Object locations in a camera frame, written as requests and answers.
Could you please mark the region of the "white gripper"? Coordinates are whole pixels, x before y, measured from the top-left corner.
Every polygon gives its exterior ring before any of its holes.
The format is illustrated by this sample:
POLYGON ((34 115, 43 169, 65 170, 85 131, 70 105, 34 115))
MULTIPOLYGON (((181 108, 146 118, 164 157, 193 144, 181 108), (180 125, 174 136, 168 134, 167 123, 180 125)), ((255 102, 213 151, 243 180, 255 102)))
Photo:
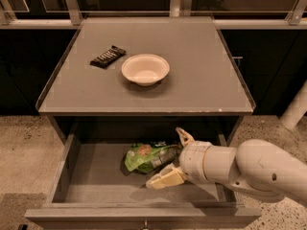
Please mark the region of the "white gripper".
POLYGON ((205 152, 212 146, 209 142, 194 141, 193 136, 181 127, 176 128, 180 143, 185 147, 179 157, 179 167, 173 163, 166 166, 146 182, 148 189, 159 190, 183 184, 207 181, 203 168, 205 152))

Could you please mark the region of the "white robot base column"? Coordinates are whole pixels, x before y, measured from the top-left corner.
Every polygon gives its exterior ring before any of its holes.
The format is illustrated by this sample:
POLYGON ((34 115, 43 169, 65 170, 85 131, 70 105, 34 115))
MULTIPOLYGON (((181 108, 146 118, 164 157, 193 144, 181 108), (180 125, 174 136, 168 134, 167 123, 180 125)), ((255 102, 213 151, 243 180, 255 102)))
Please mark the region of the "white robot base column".
POLYGON ((295 95, 292 102, 280 118, 281 124, 287 129, 294 129, 307 112, 307 81, 295 95))

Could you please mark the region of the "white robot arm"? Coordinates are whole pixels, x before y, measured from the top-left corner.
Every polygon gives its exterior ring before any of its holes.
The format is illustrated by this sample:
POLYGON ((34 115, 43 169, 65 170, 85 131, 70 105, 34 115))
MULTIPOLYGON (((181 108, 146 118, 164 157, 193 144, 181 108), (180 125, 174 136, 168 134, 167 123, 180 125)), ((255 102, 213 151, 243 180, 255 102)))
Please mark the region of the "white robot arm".
POLYGON ((183 150, 179 165, 170 164, 146 182, 149 189, 174 187, 186 181, 219 183, 233 192, 264 202, 289 198, 307 206, 307 165, 280 147, 259 139, 239 147, 214 146, 196 141, 176 129, 183 150))

